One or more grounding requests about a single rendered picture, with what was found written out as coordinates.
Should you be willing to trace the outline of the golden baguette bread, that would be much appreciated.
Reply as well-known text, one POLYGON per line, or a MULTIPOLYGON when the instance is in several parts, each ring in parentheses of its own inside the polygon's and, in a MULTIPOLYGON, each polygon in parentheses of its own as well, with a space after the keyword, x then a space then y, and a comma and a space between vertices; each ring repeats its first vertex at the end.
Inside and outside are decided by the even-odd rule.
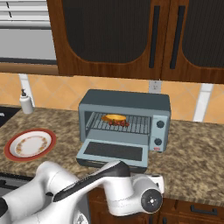
POLYGON ((107 114, 107 115, 104 115, 101 119, 106 122, 110 122, 113 120, 120 122, 120 121, 125 121, 126 117, 124 115, 107 114))

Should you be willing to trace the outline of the red kebab skewer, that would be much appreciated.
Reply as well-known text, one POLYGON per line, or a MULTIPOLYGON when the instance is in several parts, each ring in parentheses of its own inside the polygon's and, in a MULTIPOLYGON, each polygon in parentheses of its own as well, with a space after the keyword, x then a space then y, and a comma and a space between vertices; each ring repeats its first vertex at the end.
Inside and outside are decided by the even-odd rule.
POLYGON ((114 126, 122 126, 122 127, 129 127, 130 126, 130 123, 127 122, 126 120, 121 120, 121 121, 112 120, 112 121, 108 122, 108 124, 110 126, 111 125, 114 125, 114 126))

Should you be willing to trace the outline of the grey-blue toaster oven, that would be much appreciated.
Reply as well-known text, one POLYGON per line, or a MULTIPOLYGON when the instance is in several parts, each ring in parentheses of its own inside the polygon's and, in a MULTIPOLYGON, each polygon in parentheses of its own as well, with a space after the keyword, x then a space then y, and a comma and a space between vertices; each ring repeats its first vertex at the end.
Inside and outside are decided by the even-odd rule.
POLYGON ((90 138, 86 124, 93 112, 121 116, 145 116, 150 118, 150 134, 146 136, 146 145, 150 151, 166 150, 171 120, 171 105, 168 94, 150 94, 112 90, 89 89, 79 104, 80 140, 90 138), (162 129, 157 122, 163 121, 162 129), (155 145, 156 138, 162 140, 155 145))

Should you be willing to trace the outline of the metal toaster oven rack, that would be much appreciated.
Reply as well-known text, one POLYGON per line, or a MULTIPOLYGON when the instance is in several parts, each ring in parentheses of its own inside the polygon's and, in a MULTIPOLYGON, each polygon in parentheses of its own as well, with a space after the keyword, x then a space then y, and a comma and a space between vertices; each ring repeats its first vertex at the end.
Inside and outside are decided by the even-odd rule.
POLYGON ((129 127, 109 125, 103 121, 102 117, 106 114, 93 112, 86 124, 86 130, 109 130, 132 134, 150 134, 151 119, 145 116, 125 115, 129 127))

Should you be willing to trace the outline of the grey-blue toaster oven door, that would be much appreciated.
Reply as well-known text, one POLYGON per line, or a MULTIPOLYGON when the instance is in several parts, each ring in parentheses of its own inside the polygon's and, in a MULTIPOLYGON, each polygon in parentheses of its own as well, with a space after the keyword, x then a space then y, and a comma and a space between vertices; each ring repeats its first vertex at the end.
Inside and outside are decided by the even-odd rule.
POLYGON ((76 160, 80 165, 95 168, 121 160, 132 172, 144 173, 148 167, 148 146, 87 139, 77 153, 76 160))

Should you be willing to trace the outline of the wooden cupboard door dark panel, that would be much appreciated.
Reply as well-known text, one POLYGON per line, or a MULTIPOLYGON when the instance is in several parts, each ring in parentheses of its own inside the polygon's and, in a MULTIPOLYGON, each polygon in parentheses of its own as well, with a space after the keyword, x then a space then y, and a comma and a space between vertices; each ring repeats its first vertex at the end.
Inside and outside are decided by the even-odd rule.
POLYGON ((171 0, 47 0, 59 74, 158 80, 171 0), (154 6, 160 6, 149 68, 154 6))
POLYGON ((224 0, 171 0, 163 81, 224 84, 224 0), (175 69, 170 69, 179 6, 185 6, 175 69))

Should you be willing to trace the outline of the white soap dispenser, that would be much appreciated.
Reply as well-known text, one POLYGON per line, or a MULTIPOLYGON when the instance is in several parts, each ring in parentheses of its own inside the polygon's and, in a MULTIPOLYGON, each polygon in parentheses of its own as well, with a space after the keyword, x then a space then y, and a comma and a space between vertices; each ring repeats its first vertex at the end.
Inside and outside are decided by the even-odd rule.
POLYGON ((34 107, 32 105, 32 99, 30 96, 27 95, 25 90, 21 89, 21 95, 19 98, 19 102, 21 104, 21 108, 23 112, 27 115, 31 114, 34 111, 34 107))

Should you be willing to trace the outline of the red-rimmed white plate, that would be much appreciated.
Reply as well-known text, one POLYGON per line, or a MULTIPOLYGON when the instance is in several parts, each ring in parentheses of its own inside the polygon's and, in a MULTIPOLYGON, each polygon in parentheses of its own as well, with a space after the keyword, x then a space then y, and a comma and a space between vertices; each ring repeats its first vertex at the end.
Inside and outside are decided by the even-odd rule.
POLYGON ((56 135, 49 129, 28 129, 12 137, 3 153, 11 161, 29 162, 49 153, 56 140, 56 135))

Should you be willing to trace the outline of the wooden drawer front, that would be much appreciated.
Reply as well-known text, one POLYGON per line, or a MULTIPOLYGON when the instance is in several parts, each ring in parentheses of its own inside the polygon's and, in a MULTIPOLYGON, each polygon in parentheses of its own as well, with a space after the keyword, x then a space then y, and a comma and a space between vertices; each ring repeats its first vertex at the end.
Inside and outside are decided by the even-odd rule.
POLYGON ((224 207, 183 201, 179 199, 164 199, 159 211, 157 224, 224 224, 224 207), (216 208, 218 216, 193 213, 190 205, 197 209, 211 211, 216 208))

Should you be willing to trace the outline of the white wall socket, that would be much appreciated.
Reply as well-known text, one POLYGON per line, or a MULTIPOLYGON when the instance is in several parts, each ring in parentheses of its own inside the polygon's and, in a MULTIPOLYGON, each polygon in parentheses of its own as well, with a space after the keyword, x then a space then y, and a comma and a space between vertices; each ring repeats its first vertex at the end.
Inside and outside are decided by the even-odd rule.
POLYGON ((151 94, 160 94, 161 93, 161 80, 149 80, 149 92, 151 94))

